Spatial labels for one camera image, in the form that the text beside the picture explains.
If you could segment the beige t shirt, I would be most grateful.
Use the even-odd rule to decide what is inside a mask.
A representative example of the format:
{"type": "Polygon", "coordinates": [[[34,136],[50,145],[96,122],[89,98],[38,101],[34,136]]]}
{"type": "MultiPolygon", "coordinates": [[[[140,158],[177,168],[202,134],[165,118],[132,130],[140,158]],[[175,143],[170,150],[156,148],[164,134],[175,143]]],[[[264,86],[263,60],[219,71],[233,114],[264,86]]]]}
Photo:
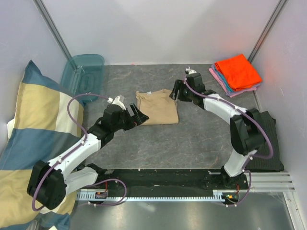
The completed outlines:
{"type": "Polygon", "coordinates": [[[168,89],[144,93],[136,91],[137,107],[149,117],[143,126],[179,123],[177,103],[170,97],[171,92],[168,89]]]}

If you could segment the blue plastic bin lid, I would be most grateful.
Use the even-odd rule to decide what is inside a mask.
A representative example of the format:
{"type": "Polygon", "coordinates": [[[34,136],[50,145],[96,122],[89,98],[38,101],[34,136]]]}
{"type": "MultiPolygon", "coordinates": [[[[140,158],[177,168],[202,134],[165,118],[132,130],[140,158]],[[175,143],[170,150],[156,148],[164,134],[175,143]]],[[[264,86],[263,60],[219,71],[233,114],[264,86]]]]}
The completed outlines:
{"type": "Polygon", "coordinates": [[[73,95],[87,94],[78,98],[83,104],[95,101],[104,80],[105,60],[99,54],[73,56],[66,63],[60,84],[73,95]]]}

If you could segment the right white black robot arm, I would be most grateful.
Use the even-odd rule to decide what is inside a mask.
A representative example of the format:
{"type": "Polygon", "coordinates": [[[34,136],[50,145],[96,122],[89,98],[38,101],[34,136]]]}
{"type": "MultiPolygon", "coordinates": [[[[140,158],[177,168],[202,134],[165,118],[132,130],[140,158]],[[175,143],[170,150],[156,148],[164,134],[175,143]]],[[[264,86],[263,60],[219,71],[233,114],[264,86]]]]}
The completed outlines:
{"type": "Polygon", "coordinates": [[[230,139],[233,147],[230,158],[223,166],[220,184],[232,188],[237,177],[244,172],[248,161],[256,158],[273,157],[273,146],[266,134],[262,118],[257,109],[237,106],[212,90],[206,90],[201,74],[187,68],[185,78],[176,80],[170,98],[193,102],[203,110],[211,112],[230,125],[230,139]]]}

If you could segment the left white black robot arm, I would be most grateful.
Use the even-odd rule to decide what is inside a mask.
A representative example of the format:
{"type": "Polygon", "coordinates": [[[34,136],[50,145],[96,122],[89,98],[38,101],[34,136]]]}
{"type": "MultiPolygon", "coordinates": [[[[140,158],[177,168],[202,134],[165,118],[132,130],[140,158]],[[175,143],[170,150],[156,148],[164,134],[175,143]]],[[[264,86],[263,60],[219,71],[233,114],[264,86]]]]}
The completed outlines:
{"type": "Polygon", "coordinates": [[[37,161],[32,169],[27,193],[44,207],[52,210],[61,204],[63,199],[76,190],[92,185],[101,188],[105,176],[91,167],[75,169],[89,156],[109,143],[114,133],[119,130],[130,130],[146,122],[149,117],[143,114],[135,104],[131,104],[133,115],[125,106],[110,104],[104,110],[84,137],[59,156],[44,162],[37,161]]]}

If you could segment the pink folded t shirt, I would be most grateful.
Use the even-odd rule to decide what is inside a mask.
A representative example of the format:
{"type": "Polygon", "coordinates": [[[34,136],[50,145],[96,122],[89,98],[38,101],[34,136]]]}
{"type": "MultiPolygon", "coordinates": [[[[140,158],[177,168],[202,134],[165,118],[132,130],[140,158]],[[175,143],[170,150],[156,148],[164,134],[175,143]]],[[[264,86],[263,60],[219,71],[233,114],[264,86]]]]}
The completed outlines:
{"type": "Polygon", "coordinates": [[[211,75],[215,78],[215,80],[220,84],[220,86],[222,87],[222,89],[225,91],[226,96],[232,98],[235,97],[237,95],[240,95],[244,92],[251,92],[251,91],[255,91],[257,89],[257,87],[253,87],[250,89],[244,89],[242,91],[238,91],[238,92],[231,92],[226,88],[225,83],[220,79],[220,77],[216,74],[216,71],[213,70],[212,68],[209,68],[209,72],[211,73],[211,75]]]}

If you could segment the orange folded t shirt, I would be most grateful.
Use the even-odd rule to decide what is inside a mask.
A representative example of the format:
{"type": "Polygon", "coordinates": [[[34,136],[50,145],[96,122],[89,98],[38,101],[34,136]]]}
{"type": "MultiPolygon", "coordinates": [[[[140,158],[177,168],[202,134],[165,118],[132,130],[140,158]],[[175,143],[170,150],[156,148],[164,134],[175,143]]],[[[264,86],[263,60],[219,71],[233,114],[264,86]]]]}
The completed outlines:
{"type": "Polygon", "coordinates": [[[255,84],[262,83],[261,76],[249,63],[244,54],[215,62],[214,65],[234,91],[250,88],[255,84]]]}

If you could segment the blue beige striped pillow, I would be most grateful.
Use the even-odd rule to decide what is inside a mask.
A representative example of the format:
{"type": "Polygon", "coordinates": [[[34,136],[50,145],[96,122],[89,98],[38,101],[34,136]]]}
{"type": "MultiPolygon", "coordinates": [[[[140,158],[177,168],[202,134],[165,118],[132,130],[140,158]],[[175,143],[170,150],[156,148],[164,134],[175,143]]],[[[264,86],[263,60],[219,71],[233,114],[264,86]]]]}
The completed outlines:
{"type": "Polygon", "coordinates": [[[14,126],[0,156],[0,227],[24,230],[33,220],[42,227],[67,230],[76,193],[65,197],[54,210],[39,212],[27,187],[34,164],[48,161],[70,148],[81,138],[83,103],[52,79],[42,75],[30,61],[17,94],[14,126]]]}

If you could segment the dark striped folded garment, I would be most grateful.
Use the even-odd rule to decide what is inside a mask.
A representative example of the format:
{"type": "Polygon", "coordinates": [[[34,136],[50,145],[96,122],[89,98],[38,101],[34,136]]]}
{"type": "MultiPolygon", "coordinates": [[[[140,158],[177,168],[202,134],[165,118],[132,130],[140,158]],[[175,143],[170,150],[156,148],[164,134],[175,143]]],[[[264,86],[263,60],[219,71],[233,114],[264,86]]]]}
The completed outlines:
{"type": "Polygon", "coordinates": [[[262,118],[262,128],[267,134],[273,149],[273,156],[270,159],[253,158],[246,165],[245,169],[252,173],[276,173],[284,170],[284,165],[280,159],[279,143],[276,132],[276,120],[268,111],[260,113],[262,118]]]}

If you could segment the aluminium floor rails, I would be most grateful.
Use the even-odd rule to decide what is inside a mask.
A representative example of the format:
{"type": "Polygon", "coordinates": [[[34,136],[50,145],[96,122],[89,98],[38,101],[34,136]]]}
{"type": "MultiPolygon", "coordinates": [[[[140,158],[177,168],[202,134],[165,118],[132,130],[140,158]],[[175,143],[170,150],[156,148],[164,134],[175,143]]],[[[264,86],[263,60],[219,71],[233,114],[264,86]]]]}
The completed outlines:
{"type": "Polygon", "coordinates": [[[294,184],[288,172],[252,172],[251,192],[293,192],[294,184]]]}

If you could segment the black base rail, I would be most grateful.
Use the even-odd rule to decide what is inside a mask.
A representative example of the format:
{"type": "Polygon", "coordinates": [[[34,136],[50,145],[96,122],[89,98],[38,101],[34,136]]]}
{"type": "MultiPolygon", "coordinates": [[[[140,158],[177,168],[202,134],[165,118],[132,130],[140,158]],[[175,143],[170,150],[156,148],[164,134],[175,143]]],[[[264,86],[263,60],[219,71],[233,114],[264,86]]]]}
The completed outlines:
{"type": "Polygon", "coordinates": [[[240,175],[227,179],[219,169],[98,169],[96,182],[119,179],[128,195],[209,196],[213,190],[248,189],[248,179],[240,175]]]}

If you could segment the right aluminium frame post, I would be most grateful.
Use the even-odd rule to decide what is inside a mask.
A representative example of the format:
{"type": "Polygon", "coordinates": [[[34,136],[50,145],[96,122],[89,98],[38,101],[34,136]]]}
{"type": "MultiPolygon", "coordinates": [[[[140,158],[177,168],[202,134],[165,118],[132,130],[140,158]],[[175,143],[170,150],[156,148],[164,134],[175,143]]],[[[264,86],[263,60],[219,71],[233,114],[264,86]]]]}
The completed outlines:
{"type": "Polygon", "coordinates": [[[258,52],[260,51],[262,45],[264,44],[265,40],[267,39],[269,33],[271,32],[272,28],[274,27],[275,23],[277,22],[279,16],[281,15],[282,11],[286,7],[289,0],[279,0],[271,13],[269,19],[267,20],[259,38],[257,39],[249,57],[249,63],[252,63],[257,56],[258,52]]]}

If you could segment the aluminium frame post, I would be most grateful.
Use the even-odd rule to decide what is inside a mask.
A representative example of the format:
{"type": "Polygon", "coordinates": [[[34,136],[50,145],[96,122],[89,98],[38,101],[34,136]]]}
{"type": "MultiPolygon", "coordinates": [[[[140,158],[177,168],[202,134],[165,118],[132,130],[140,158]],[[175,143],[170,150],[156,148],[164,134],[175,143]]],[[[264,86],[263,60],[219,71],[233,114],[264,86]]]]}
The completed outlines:
{"type": "Polygon", "coordinates": [[[271,32],[272,28],[274,27],[275,23],[277,22],[279,16],[281,15],[282,11],[286,7],[289,0],[279,0],[271,13],[269,19],[267,20],[259,38],[257,39],[249,57],[249,63],[252,63],[257,56],[258,52],[260,51],[262,45],[264,44],[265,40],[267,39],[269,33],[271,32]]]}
{"type": "Polygon", "coordinates": [[[62,53],[64,54],[67,60],[71,59],[71,53],[66,46],[64,39],[62,38],[59,30],[57,29],[56,24],[54,23],[46,5],[42,0],[33,0],[34,4],[36,5],[39,13],[41,14],[42,18],[44,19],[46,25],[48,26],[50,32],[52,33],[54,39],[56,40],[58,46],[60,47],[62,53]]]}

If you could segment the left aluminium frame post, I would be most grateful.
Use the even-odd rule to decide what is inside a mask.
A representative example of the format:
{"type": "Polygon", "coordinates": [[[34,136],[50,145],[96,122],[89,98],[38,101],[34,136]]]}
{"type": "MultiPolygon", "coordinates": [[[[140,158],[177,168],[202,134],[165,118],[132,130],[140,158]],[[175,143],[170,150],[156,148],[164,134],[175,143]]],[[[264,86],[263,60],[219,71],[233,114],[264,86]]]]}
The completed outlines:
{"type": "Polygon", "coordinates": [[[39,13],[41,14],[42,18],[44,19],[46,25],[48,26],[50,32],[52,33],[54,39],[56,40],[58,46],[60,47],[62,53],[64,54],[67,60],[71,59],[71,53],[66,46],[64,39],[62,38],[59,30],[57,29],[56,24],[54,23],[46,5],[42,0],[33,0],[34,4],[36,5],[39,13]]]}

